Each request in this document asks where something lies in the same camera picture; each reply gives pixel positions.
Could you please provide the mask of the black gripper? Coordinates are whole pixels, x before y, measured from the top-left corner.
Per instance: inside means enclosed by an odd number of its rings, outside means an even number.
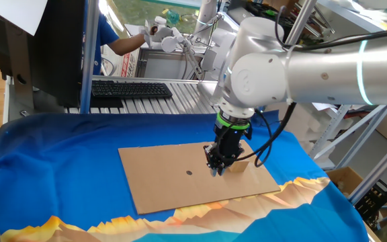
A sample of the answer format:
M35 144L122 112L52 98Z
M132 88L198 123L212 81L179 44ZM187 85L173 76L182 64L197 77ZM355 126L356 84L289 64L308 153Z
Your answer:
M217 165L218 174L223 175L225 170L242 154L244 149L240 145L240 140L246 131L246 129L237 130L225 126L214 127L216 134L214 144L211 147L204 146L207 166L212 176L217 174Z

